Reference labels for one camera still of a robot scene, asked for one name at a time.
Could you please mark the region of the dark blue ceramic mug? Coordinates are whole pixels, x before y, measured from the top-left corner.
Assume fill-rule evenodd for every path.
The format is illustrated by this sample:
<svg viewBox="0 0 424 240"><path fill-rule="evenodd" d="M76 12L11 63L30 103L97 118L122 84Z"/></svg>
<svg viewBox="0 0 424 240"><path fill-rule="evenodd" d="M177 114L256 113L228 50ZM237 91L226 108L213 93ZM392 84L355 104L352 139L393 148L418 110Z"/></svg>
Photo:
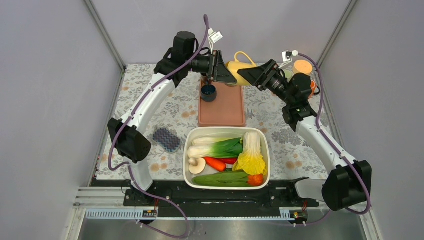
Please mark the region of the dark blue ceramic mug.
<svg viewBox="0 0 424 240"><path fill-rule="evenodd" d="M200 98L207 103L213 102L217 97L217 89L212 84L205 84L200 89Z"/></svg>

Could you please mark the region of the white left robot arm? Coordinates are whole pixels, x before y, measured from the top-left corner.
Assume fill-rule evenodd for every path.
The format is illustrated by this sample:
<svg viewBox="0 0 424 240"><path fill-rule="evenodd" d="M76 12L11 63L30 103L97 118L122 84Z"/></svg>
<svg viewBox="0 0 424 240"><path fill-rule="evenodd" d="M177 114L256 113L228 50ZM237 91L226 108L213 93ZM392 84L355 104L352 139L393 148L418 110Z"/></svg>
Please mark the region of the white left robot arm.
<svg viewBox="0 0 424 240"><path fill-rule="evenodd" d="M107 128L112 141L110 153L117 150L123 157L123 163L117 166L113 166L109 158L108 168L111 171L128 168L131 185L137 189L135 197L144 206L155 200L155 192L150 188L153 179L146 159L152 145L144 133L162 102L190 72L200 73L212 82L236 83L226 67L222 52L204 46L207 40L207 35L199 42L191 32L178 32L172 47L156 64L138 100L121 118L108 121Z"/></svg>

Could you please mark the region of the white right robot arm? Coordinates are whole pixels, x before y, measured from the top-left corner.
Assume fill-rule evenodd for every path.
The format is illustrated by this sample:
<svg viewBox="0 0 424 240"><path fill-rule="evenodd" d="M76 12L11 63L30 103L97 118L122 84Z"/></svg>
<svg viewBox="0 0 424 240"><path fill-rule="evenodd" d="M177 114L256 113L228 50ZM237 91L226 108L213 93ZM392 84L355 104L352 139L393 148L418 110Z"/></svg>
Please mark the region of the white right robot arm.
<svg viewBox="0 0 424 240"><path fill-rule="evenodd" d="M334 212L346 209L357 215L368 213L372 206L372 167L366 160L358 161L349 154L322 127L319 112L309 103L313 93L311 77L299 72L287 79L272 59L261 66L239 69L237 74L286 104L282 108L285 123L306 141L328 172L326 180L298 180L287 191L287 201L299 206L306 199L313 199L324 202Z"/></svg>

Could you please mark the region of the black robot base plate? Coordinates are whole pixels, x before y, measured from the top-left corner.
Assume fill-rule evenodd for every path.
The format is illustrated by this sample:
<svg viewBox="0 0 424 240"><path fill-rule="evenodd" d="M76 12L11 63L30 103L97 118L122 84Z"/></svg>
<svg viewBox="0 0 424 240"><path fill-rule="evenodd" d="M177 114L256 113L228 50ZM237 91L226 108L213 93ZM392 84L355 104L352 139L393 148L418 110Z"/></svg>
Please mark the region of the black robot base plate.
<svg viewBox="0 0 424 240"><path fill-rule="evenodd" d="M300 198L295 192L293 180L272 180L257 190L209 190L197 189L184 181L155 180L149 194L159 196L155 200L134 187L125 192L125 207L152 207L160 218L178 218L182 214L168 201L181 208L189 218L271 218L280 217L280 208L309 210L319 203L310 198Z"/></svg>

